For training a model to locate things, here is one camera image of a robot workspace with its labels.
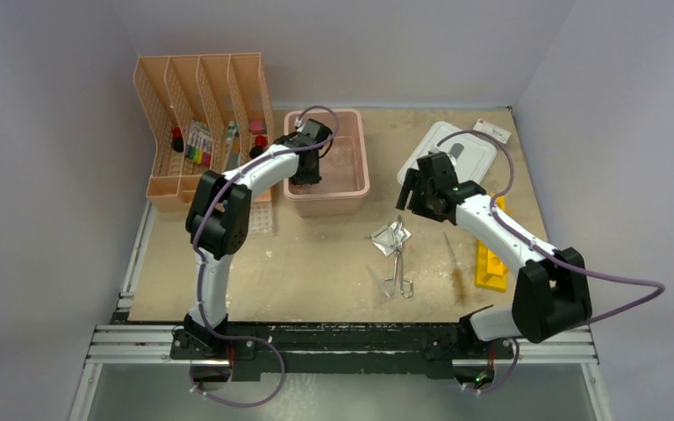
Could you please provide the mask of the pink plastic bin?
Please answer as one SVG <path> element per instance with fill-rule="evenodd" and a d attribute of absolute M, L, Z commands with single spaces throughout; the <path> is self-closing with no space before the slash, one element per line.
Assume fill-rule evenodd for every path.
<path fill-rule="evenodd" d="M 319 161 L 322 180 L 298 186 L 283 182 L 284 196 L 302 218 L 354 214 L 362 207 L 370 189 L 368 158 L 362 116 L 356 109 L 334 111 L 340 127 L 333 147 Z"/>

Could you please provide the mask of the clear acrylic tube rack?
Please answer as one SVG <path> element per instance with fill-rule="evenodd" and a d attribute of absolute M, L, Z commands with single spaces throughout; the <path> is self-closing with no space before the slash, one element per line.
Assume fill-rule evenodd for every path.
<path fill-rule="evenodd" d="M 271 234 L 275 230 L 272 202 L 255 202 L 250 208 L 248 233 L 250 235 Z"/>

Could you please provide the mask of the metal crucible tongs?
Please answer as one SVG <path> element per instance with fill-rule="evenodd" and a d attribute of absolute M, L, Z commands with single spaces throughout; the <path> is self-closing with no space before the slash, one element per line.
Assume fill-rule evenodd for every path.
<path fill-rule="evenodd" d="M 401 216 L 398 216 L 396 221 L 404 225 Z M 393 254 L 394 254 L 394 263 L 392 273 L 394 274 L 396 283 L 395 293 L 398 292 L 404 299 L 410 299 L 414 296 L 414 288 L 413 282 L 405 277 L 404 245 L 399 246 Z"/>

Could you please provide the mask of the yellow test tube rack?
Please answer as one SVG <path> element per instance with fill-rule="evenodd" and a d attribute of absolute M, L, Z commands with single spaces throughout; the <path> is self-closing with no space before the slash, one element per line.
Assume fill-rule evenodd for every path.
<path fill-rule="evenodd" d="M 508 268 L 481 240 L 477 241 L 474 286 L 499 293 L 507 290 Z"/>

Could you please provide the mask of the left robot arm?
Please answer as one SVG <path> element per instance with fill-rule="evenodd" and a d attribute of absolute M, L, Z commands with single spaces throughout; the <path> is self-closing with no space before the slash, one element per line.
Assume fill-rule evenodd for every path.
<path fill-rule="evenodd" d="M 202 175 L 185 222 L 196 254 L 197 279 L 183 329 L 204 358 L 219 357 L 233 338 L 220 325 L 227 319 L 230 267 L 247 239 L 253 200 L 286 179 L 319 183 L 321 149 L 331 144 L 334 134 L 317 120 L 298 119 L 293 132 L 266 148 L 255 147 L 247 164 Z"/>

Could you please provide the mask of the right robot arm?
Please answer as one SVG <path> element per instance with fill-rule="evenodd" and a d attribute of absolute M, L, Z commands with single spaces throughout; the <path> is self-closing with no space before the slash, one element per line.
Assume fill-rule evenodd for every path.
<path fill-rule="evenodd" d="M 495 339 L 541 343 L 590 319 L 592 302 L 579 251 L 540 242 L 493 205 L 479 184 L 459 182 L 447 154 L 423 156 L 417 165 L 405 175 L 397 209 L 461 227 L 517 272 L 510 306 L 492 306 L 461 319 L 457 344 L 464 354 L 477 357 Z"/>

